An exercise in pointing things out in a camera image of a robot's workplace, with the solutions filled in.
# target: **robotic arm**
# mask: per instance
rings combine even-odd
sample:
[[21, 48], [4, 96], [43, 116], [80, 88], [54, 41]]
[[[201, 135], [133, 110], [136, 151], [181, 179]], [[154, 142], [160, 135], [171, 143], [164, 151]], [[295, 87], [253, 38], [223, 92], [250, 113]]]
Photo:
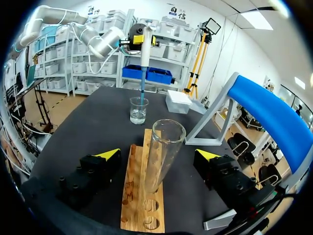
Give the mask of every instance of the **robotic arm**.
[[40, 36], [42, 25], [45, 23], [68, 24], [77, 39], [87, 45], [89, 50], [100, 59], [119, 47], [119, 40], [125, 39], [124, 33], [117, 27], [112, 27], [107, 33], [99, 36], [96, 30], [83, 25], [87, 19], [87, 16], [81, 16], [75, 11], [41, 5], [29, 17], [22, 34], [12, 45], [7, 59], [17, 59], [23, 49]]

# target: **white wall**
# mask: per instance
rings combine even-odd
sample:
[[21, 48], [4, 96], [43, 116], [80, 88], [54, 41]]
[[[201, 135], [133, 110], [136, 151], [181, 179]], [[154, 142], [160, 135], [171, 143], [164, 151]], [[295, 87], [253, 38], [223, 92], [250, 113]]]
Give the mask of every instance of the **white wall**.
[[[92, 5], [95, 9], [100, 9], [100, 14], [105, 14], [109, 10], [118, 9], [127, 12], [128, 9], [135, 9], [135, 16], [139, 18], [150, 18], [161, 20], [168, 15], [170, 6], [173, 3], [177, 8], [186, 10], [186, 22], [191, 27], [196, 28], [199, 22], [207, 21], [212, 17], [221, 26], [224, 24], [224, 17], [219, 13], [199, 5], [189, 0], [120, 0], [118, 4], [109, 0], [90, 0], [70, 7], [71, 10], [86, 14], [88, 6]], [[272, 62], [260, 49], [260, 47], [241, 29], [234, 27], [233, 23], [226, 21], [224, 44], [229, 37], [222, 53], [215, 72], [209, 99], [213, 100], [220, 92], [222, 86], [233, 72], [239, 72], [243, 76], [262, 85], [265, 76], [275, 84], [274, 93], [278, 93], [281, 79]], [[213, 36], [212, 43], [208, 47], [207, 56], [198, 82], [200, 97], [207, 93], [206, 88], [212, 76], [214, 67], [218, 60], [221, 49], [223, 28]]]

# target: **black table surface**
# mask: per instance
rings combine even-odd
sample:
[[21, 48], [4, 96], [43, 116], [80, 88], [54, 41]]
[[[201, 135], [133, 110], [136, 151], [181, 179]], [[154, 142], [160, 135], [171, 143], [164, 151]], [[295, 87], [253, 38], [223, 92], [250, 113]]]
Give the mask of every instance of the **black table surface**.
[[[149, 100], [143, 125], [130, 122], [130, 98], [139, 91], [102, 87], [84, 100], [52, 135], [38, 157], [31, 177], [58, 182], [60, 176], [73, 172], [79, 159], [121, 149], [122, 165], [111, 185], [99, 191], [80, 213], [100, 223], [120, 228], [124, 179], [131, 144], [143, 145], [145, 129], [155, 121], [169, 118], [181, 123], [187, 134], [200, 120], [201, 114], [189, 110], [187, 115], [170, 113], [165, 95], [145, 93]], [[199, 138], [216, 138], [220, 131], [209, 121]], [[195, 149], [218, 155], [233, 156], [226, 141], [221, 146], [182, 145], [163, 180], [165, 231], [193, 234], [215, 234], [221, 229], [204, 231], [203, 222], [228, 210], [214, 190], [209, 190], [193, 167]]]

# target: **blue storage bin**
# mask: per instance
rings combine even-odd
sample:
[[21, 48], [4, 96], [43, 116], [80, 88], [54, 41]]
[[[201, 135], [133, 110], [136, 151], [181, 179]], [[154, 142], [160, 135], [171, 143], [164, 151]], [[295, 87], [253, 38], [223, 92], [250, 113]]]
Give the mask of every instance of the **blue storage bin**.
[[159, 82], [164, 84], [171, 84], [172, 74], [168, 70], [162, 70], [150, 67], [147, 74], [147, 80], [152, 82]]
[[142, 78], [142, 71], [140, 65], [127, 65], [123, 68], [123, 77], [130, 77], [141, 79]]

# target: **floor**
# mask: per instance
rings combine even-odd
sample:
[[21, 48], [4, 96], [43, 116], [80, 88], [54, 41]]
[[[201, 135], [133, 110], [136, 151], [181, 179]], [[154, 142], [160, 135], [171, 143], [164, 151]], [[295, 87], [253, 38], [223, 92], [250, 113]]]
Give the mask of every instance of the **floor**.
[[[67, 97], [65, 94], [55, 94], [55, 93], [46, 93], [42, 92], [43, 99], [46, 103], [46, 108], [48, 110], [48, 115], [51, 119], [53, 124], [53, 130], [55, 131], [58, 126], [66, 119], [66, 117], [79, 105], [81, 104], [87, 96], [77, 95], [74, 97], [72, 94], [70, 97]], [[38, 128], [42, 129], [40, 126], [40, 122], [42, 121], [41, 115], [39, 113], [36, 103], [35, 93], [34, 91], [29, 92], [25, 96], [25, 106], [26, 106], [26, 119], [33, 123], [33, 125]], [[240, 121], [237, 122], [240, 127], [245, 131], [248, 135], [249, 139], [256, 143], [263, 132], [256, 131], [253, 128], [247, 129]], [[228, 130], [225, 139], [232, 137], [233, 134], [240, 132], [239, 129], [233, 124], [230, 129]], [[248, 167], [244, 170], [244, 173], [249, 177], [257, 177], [258, 178], [258, 171], [259, 168], [262, 166], [263, 158], [269, 158], [270, 161], [274, 159], [271, 156], [271, 152], [265, 151], [263, 156], [256, 161], [252, 167]], [[289, 173], [289, 166], [286, 160], [283, 158], [279, 164], [276, 166], [279, 173], [281, 175], [287, 175]], [[269, 226], [263, 231], [264, 233], [270, 229], [277, 220], [282, 216], [282, 214], [288, 209], [291, 205], [292, 199], [285, 199], [279, 207], [275, 210], [274, 213], [271, 213], [269, 218]]]

